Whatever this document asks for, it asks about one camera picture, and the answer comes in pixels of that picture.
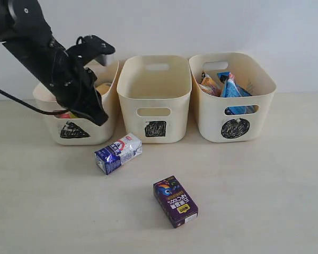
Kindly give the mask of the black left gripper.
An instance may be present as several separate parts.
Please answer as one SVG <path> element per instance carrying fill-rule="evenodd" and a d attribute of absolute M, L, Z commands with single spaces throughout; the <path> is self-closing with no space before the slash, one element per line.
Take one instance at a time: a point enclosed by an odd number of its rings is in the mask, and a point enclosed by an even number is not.
<path fill-rule="evenodd" d="M 46 88 L 61 107 L 77 117 L 102 126 L 108 120 L 108 114 L 102 106 L 100 93 L 93 88 L 95 81 L 96 76 L 84 68 L 80 58 L 64 50 L 57 50 Z"/>

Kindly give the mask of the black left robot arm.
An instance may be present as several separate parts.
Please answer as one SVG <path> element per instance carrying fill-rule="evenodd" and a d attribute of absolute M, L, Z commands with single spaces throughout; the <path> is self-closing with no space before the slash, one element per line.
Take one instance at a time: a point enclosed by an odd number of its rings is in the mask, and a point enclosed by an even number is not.
<path fill-rule="evenodd" d="M 0 44 L 2 44 L 45 88 L 61 110 L 45 111 L 0 89 L 0 94 L 43 115 L 72 112 L 102 126 L 109 118 L 94 83 L 96 74 L 87 67 L 92 60 L 106 65 L 115 53 L 111 44 L 97 37 L 78 37 L 66 49 L 53 36 L 38 1 L 0 1 Z"/>

